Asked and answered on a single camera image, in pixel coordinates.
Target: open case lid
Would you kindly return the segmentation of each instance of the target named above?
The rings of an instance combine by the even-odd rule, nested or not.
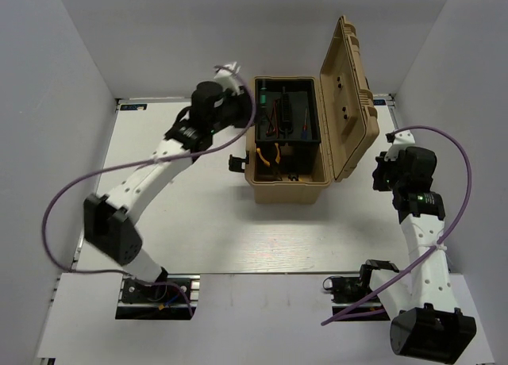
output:
[[[360,60],[355,27],[342,16],[320,71],[335,181],[349,177],[379,135],[378,114]]]

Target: white table surface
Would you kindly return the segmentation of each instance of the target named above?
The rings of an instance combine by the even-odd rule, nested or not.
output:
[[[119,111],[106,166],[149,157],[188,102],[149,103]],[[228,171],[229,154],[244,156],[244,138],[203,156],[167,186],[137,224],[144,248],[169,273],[358,271],[366,259],[408,264],[406,242],[391,193],[372,190],[375,157],[394,127],[377,106],[380,134],[349,179],[321,193],[315,205],[257,205],[242,174]],[[238,130],[215,136],[215,145]],[[132,170],[103,175],[103,194]],[[85,243],[79,269],[116,268]]]

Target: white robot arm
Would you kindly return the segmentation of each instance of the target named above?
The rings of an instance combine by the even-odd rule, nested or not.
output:
[[[236,63],[226,67],[238,71]],[[138,167],[125,181],[103,196],[91,194],[84,202],[84,238],[123,270],[145,282],[165,281],[167,272],[142,248],[135,225],[153,198],[196,160],[165,157],[207,150],[213,135],[251,116],[252,103],[233,75],[219,70],[213,82],[203,82],[173,126],[152,153],[153,164]]]
[[[393,193],[411,263],[436,247],[411,271],[411,291],[397,282],[378,295],[391,319],[391,347],[397,355],[455,363],[475,336],[476,324],[460,311],[448,273],[446,247],[437,243],[445,229],[443,200],[430,190],[437,157],[416,147],[410,131],[390,133],[387,138],[392,145],[376,158],[373,188]],[[360,270],[360,282],[376,290],[397,272],[391,263],[367,261]]]

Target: tan plastic case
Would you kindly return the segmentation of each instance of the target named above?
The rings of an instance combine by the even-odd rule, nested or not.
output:
[[[254,127],[247,133],[246,150],[251,159],[245,165],[245,178],[254,188],[257,203],[313,204],[332,181],[340,182],[350,176],[379,135],[377,111],[361,63],[355,27],[346,21],[345,16],[339,19],[319,80],[314,77],[263,76],[255,77],[253,82],[256,79],[314,81],[321,143],[311,175],[302,176],[297,182],[289,179],[256,181]]]

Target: purple wire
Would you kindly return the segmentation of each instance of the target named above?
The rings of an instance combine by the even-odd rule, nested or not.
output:
[[[448,140],[450,140],[452,143],[454,143],[454,145],[459,149],[460,153],[462,154],[462,157],[464,158],[464,162],[466,163],[466,171],[468,173],[468,184],[466,187],[466,195],[464,196],[464,201],[462,202],[462,206],[460,207],[459,213],[456,215],[455,219],[450,224],[450,226],[446,229],[444,234],[437,240],[437,244],[442,244],[445,241],[445,239],[448,238],[448,236],[453,231],[453,229],[457,226],[460,219],[462,218],[462,215],[464,214],[464,211],[466,210],[466,207],[468,206],[469,198],[471,197],[471,182],[472,182],[471,163],[469,161],[468,154],[464,150],[464,147],[462,147],[462,145],[453,136],[447,134],[444,131],[441,131],[440,129],[436,129],[434,127],[429,127],[427,125],[412,125],[410,127],[404,127],[402,129],[398,129],[398,130],[394,131],[393,133],[397,134],[397,133],[401,133],[403,131],[407,131],[409,129],[425,129],[428,131],[433,131],[435,133],[438,133],[438,134],[446,137]],[[399,272],[394,278],[392,278],[388,282],[384,283],[379,288],[373,290],[369,295],[365,296],[364,298],[361,298],[358,302],[350,305],[348,308],[341,310],[339,313],[336,313],[335,315],[331,316],[331,318],[323,321],[321,323],[321,325],[325,326],[325,325],[331,323],[332,321],[340,321],[340,320],[343,320],[343,319],[349,317],[350,315],[347,315],[347,313],[351,312],[355,308],[358,308],[360,305],[364,304],[365,302],[368,302],[373,297],[375,297],[378,294],[380,294],[381,292],[385,291],[385,289],[387,289],[389,286],[395,284],[400,279],[402,279],[404,276],[408,275],[416,266],[418,266],[424,260],[429,258],[430,255],[434,251],[436,251],[436,246],[432,246],[431,248],[429,248],[429,250],[427,250],[425,253],[423,253],[418,259],[416,259],[414,262],[412,262],[412,264],[410,264],[403,271]]]
[[[216,66],[214,66],[214,68],[217,69],[217,70],[226,70],[226,71],[229,71],[231,74],[233,74],[235,79],[244,87],[244,91],[246,91],[248,96],[251,98],[252,111],[251,111],[251,117],[248,120],[247,125],[233,139],[231,139],[230,141],[228,141],[227,143],[224,143],[223,145],[221,145],[219,147],[212,148],[212,149],[209,149],[208,151],[204,151],[204,152],[183,153],[181,155],[167,156],[167,157],[159,159],[158,161],[169,162],[169,161],[173,161],[173,160],[177,160],[177,159],[186,159],[186,158],[189,158],[189,157],[194,158],[194,157],[209,155],[210,153],[221,151],[222,149],[227,148],[228,146],[233,144],[235,141],[240,139],[247,132],[247,130],[252,126],[252,124],[254,123],[254,119],[256,117],[256,100],[254,99],[254,96],[253,96],[252,92],[249,90],[248,84],[236,72],[234,72],[233,70],[231,70],[228,67],[216,65]],[[66,272],[71,272],[73,274],[83,274],[83,275],[120,274],[120,275],[129,276],[129,277],[132,276],[131,274],[129,274],[126,271],[114,270],[114,269],[109,269],[109,270],[75,270],[75,269],[72,269],[71,267],[67,267],[64,264],[62,264],[61,262],[59,262],[58,259],[55,258],[55,256],[52,254],[52,252],[51,252],[51,250],[49,248],[49,245],[48,245],[48,219],[49,219],[49,214],[51,213],[53,207],[55,206],[56,202],[60,199],[60,197],[62,197],[74,185],[76,185],[76,184],[78,184],[78,183],[80,183],[80,182],[82,182],[82,181],[84,181],[86,179],[90,179],[92,177],[95,177],[97,175],[101,175],[103,173],[108,173],[108,172],[113,172],[113,171],[119,171],[121,169],[126,169],[126,168],[131,168],[131,167],[139,167],[139,166],[150,165],[150,164],[154,164],[155,162],[156,161],[153,160],[153,159],[147,159],[147,160],[135,161],[133,163],[115,165],[114,167],[108,167],[108,168],[99,169],[97,171],[92,171],[90,173],[87,173],[86,175],[80,176],[80,177],[78,177],[75,180],[72,180],[70,183],[68,183],[66,186],[64,186],[62,189],[60,189],[58,191],[58,193],[55,194],[55,196],[49,202],[48,207],[44,211],[44,216],[42,217],[42,224],[41,224],[41,227],[40,227],[41,237],[42,237],[42,244],[44,246],[44,251],[46,252],[46,255],[48,256],[49,260],[56,267],[58,267],[60,270],[66,271]],[[187,304],[187,308],[189,309],[190,315],[191,316],[193,315],[193,313],[192,313],[192,307],[191,307],[191,304],[190,304],[191,302],[189,301],[189,298],[187,297],[187,295],[185,295],[185,292],[183,292],[176,283],[173,283],[173,282],[170,282],[170,281],[165,281],[165,282],[145,282],[145,281],[140,280],[140,279],[134,279],[134,280],[136,282],[140,283],[143,286],[170,286],[170,287],[173,287],[173,288],[177,289],[178,292],[180,292],[180,294],[183,296],[183,299],[185,300],[185,302]]]
[[[358,312],[358,313],[350,313],[346,316],[344,316],[343,319],[354,319],[355,317],[367,317],[367,316],[373,316],[373,315],[379,315],[381,313],[385,313],[386,310],[384,308],[377,309],[376,311],[368,311],[368,312]]]

